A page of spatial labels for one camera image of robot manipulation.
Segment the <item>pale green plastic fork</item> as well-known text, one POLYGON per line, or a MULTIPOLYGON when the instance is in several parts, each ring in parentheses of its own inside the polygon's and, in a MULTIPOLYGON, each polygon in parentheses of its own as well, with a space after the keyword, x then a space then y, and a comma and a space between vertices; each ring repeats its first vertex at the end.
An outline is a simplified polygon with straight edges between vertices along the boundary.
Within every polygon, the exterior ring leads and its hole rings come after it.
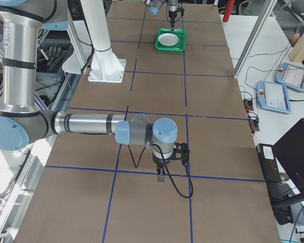
POLYGON ((160 29, 162 32, 182 32, 183 30, 182 29, 174 29, 174 30, 171 30, 169 28, 161 28, 160 29))

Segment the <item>white round plate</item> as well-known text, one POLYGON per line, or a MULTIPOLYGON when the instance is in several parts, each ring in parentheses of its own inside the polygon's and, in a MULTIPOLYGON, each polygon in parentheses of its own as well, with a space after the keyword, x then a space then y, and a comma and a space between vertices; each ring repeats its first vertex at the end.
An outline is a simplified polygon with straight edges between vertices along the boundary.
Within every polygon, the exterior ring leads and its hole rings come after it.
POLYGON ((163 33, 159 35, 158 42, 163 46, 172 47, 179 42, 179 38, 177 35, 172 33, 163 33))

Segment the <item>green plastic tray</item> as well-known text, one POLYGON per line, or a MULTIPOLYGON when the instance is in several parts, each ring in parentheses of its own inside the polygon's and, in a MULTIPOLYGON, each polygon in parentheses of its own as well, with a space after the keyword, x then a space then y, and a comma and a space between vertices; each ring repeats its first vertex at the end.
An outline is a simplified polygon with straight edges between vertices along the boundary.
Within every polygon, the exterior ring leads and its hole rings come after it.
POLYGON ((185 46, 186 46, 186 30, 182 29, 183 31, 178 33, 178 32, 162 32, 160 29, 158 30, 156 41, 155 41, 155 48, 157 50, 159 50, 159 51, 173 51, 173 52, 182 52, 182 51, 185 50, 185 46), (161 45, 158 42, 158 37, 159 37, 159 35, 161 35, 163 33, 172 33, 172 34, 177 35, 178 38, 179 38, 179 42, 175 46, 172 46, 172 47, 166 47, 166 46, 161 45), (180 48, 180 50, 168 50, 167 48, 180 48))

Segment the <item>red cylinder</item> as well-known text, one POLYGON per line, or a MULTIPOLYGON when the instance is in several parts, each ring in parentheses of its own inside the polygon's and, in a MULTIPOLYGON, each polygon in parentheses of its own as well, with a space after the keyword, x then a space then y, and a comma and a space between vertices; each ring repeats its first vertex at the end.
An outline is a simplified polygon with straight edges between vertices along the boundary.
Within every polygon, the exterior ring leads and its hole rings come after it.
POLYGON ((223 16, 223 19, 222 19, 223 22, 228 22, 234 5, 235 5, 235 0, 228 0, 227 1, 224 16, 223 16))

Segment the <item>black box device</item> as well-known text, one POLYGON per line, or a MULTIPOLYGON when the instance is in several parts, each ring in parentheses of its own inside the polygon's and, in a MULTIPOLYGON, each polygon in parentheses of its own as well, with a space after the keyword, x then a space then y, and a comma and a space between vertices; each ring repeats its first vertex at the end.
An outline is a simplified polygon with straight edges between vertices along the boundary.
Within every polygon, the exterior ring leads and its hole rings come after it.
POLYGON ((273 151, 273 146, 270 144, 259 143, 256 146, 256 151, 265 181, 271 183, 280 183, 281 177, 273 151))

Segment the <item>near blue teach pendant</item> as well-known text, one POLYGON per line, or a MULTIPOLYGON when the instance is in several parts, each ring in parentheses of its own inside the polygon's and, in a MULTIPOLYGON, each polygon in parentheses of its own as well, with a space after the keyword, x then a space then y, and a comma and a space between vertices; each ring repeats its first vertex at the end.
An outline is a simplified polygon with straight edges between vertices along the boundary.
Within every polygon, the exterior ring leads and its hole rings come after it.
POLYGON ((257 101, 264 110, 291 113, 287 87, 283 84, 260 80, 257 83, 257 101))

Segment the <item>blue teach pendant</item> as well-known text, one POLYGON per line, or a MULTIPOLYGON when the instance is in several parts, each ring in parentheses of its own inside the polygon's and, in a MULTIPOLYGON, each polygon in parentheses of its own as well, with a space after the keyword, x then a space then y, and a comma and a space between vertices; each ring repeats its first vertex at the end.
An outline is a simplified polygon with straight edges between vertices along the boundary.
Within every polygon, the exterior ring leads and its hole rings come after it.
POLYGON ((283 84, 260 80, 257 83, 257 101, 264 110, 291 113, 287 87, 283 84))
POLYGON ((290 63, 283 63, 279 66, 275 76, 276 82, 297 92, 304 91, 304 68, 297 67, 290 63))

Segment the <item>far blue teach pendant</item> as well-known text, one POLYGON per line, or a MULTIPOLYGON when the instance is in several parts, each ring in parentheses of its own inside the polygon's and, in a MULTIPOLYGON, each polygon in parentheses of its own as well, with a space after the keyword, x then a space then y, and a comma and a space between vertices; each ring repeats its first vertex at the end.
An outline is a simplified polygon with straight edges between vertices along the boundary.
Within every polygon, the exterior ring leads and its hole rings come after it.
POLYGON ((297 67, 290 63, 283 63, 279 66, 275 76, 276 82, 297 92, 304 91, 304 68, 297 67))

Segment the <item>black laptop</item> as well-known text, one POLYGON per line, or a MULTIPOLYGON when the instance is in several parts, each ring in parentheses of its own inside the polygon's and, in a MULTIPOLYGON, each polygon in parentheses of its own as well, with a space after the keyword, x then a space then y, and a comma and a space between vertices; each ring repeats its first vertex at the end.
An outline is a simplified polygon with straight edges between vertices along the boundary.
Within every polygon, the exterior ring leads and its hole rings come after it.
POLYGON ((274 144, 273 150, 294 185, 304 192, 304 118, 274 144))

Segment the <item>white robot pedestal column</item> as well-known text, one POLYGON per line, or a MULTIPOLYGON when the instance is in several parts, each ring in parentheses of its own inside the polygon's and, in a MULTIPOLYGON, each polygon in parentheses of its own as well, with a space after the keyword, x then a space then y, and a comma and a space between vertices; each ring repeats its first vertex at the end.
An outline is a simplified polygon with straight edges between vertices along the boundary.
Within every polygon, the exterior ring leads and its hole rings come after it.
POLYGON ((81 0, 81 6, 94 49, 88 81, 121 83, 126 60, 112 50, 103 1, 81 0))

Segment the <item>aluminium frame post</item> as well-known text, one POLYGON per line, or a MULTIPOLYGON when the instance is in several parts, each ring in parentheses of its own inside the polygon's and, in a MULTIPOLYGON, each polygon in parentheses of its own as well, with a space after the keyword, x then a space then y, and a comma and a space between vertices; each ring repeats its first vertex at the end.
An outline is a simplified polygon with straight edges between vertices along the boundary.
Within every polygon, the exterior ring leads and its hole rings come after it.
POLYGON ((233 78, 237 78, 255 44, 255 41, 257 40, 261 30, 263 29, 264 25, 267 22, 267 19, 269 18, 275 4, 277 3, 277 0, 267 0, 264 3, 264 6, 260 12, 260 15, 258 16, 253 29, 251 31, 251 34, 246 42, 246 45, 240 55, 240 58, 237 62, 237 65, 233 72, 233 78))

